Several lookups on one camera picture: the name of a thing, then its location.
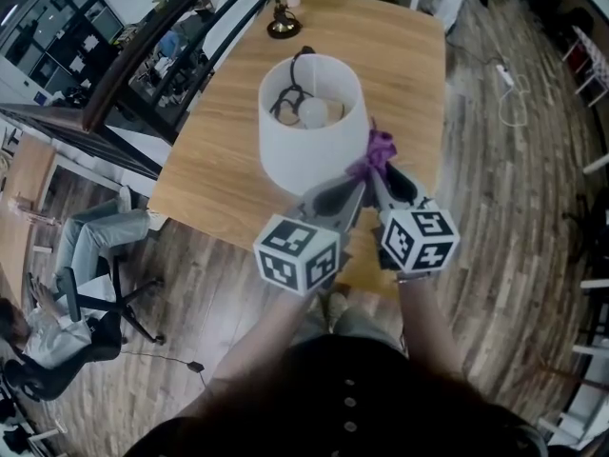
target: black and white cube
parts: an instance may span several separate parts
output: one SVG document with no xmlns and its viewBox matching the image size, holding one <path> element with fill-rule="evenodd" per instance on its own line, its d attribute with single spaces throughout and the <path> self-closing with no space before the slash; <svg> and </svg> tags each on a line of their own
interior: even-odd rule
<svg viewBox="0 0 609 457">
<path fill-rule="evenodd" d="M 260 275 L 301 296 L 339 270 L 341 235 L 273 215 L 254 242 Z"/>
<path fill-rule="evenodd" d="M 405 273 L 444 269 L 460 241 L 445 209 L 393 209 L 385 224 L 383 248 Z"/>
</svg>

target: light bulb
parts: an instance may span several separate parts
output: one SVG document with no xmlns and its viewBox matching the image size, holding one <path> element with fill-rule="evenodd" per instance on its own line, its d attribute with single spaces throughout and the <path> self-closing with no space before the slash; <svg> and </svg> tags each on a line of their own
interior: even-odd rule
<svg viewBox="0 0 609 457">
<path fill-rule="evenodd" d="M 298 108 L 298 118 L 306 129 L 320 129 L 327 124 L 327 105 L 321 98 L 307 98 Z"/>
</svg>

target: white lampshade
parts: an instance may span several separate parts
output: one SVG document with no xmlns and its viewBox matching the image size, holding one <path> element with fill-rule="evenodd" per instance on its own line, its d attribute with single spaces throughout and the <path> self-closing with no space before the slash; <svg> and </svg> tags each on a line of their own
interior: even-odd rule
<svg viewBox="0 0 609 457">
<path fill-rule="evenodd" d="M 344 105 L 344 113 L 339 113 L 336 122 L 329 121 L 319 129 L 278 121 L 270 110 L 282 90 L 291 85 L 291 62 L 290 58 L 275 66 L 260 85 L 260 157 L 266 173 L 277 185 L 302 195 L 343 175 L 346 168 L 365 155 L 370 126 L 362 86 L 355 72 L 342 61 L 320 54 L 298 58 L 295 81 L 316 99 Z M 324 117 L 323 106 L 319 111 L 319 103 L 310 105 L 312 113 Z M 312 123 L 319 123 L 319 116 L 314 116 Z"/>
</svg>

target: lamp base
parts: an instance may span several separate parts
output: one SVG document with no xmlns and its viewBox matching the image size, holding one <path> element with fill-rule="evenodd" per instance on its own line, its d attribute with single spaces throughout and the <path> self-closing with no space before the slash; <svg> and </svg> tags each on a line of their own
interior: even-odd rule
<svg viewBox="0 0 609 457">
<path fill-rule="evenodd" d="M 286 18 L 287 22 L 276 20 L 268 24 L 266 31 L 273 39 L 289 39 L 301 31 L 301 23 L 296 19 Z"/>
</svg>

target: purple ribbon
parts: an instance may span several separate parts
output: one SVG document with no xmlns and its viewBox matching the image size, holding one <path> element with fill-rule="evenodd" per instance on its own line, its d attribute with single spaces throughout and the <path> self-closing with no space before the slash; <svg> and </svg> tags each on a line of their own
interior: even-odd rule
<svg viewBox="0 0 609 457">
<path fill-rule="evenodd" d="M 366 154 L 346 169 L 346 173 L 360 180 L 370 177 L 374 168 L 383 179 L 387 176 L 387 161 L 398 153 L 393 144 L 393 135 L 377 129 L 377 123 L 372 119 L 372 129 L 368 136 Z"/>
</svg>

